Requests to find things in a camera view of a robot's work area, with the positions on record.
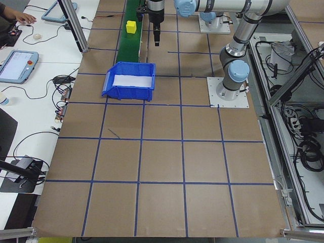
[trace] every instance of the person's hand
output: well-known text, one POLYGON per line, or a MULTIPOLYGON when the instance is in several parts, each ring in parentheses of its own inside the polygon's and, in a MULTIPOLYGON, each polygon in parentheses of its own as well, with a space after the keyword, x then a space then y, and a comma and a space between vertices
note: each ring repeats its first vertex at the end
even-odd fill
POLYGON ((13 13, 16 17, 16 20, 21 24, 33 24, 36 22, 36 18, 30 14, 22 13, 15 11, 13 13))

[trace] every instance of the person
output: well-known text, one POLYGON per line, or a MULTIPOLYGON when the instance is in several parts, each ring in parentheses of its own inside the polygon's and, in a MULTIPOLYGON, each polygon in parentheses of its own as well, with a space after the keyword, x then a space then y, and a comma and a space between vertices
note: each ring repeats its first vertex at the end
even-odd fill
POLYGON ((8 31, 14 20, 17 20, 21 24, 32 24, 36 22, 34 16, 19 12, 0 3, 0 33, 8 31))

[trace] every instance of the robotic arm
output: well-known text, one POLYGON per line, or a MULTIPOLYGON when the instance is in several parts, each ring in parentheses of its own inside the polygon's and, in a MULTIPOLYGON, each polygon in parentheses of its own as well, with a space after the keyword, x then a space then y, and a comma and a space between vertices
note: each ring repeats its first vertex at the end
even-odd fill
MULTIPOLYGON (((149 20, 154 26, 155 45, 159 44, 160 23, 164 17, 165 0, 147 0, 149 20)), ((188 17, 194 12, 235 12, 243 14, 243 18, 233 36, 232 41, 223 48, 220 60, 225 71, 218 95, 224 100, 234 100, 241 84, 249 75, 249 66, 238 60, 246 53, 249 43, 262 16, 273 15, 283 10, 290 0, 174 0, 178 15, 188 17)))

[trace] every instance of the green conveyor belt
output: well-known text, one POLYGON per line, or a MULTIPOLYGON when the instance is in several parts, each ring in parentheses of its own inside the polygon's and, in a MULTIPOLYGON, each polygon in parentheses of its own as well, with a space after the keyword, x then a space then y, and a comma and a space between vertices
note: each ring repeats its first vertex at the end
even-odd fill
POLYGON ((138 22, 136 9, 139 6, 138 0, 127 0, 126 12, 121 27, 119 41, 119 51, 116 62, 139 62, 139 51, 141 46, 142 22, 138 22), (128 34, 126 32, 126 23, 128 20, 136 21, 136 33, 128 34))

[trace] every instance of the tablet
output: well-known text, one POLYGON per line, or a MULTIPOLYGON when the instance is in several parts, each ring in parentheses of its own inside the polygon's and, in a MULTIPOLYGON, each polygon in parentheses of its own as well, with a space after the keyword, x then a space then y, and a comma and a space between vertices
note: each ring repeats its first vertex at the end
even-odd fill
MULTIPOLYGON (((72 3, 74 10, 77 8, 77 3, 72 3)), ((62 12, 62 9, 57 1, 43 14, 43 20, 64 23, 66 18, 62 12)))
POLYGON ((38 61, 37 52, 12 50, 0 67, 0 82, 22 84, 38 61))

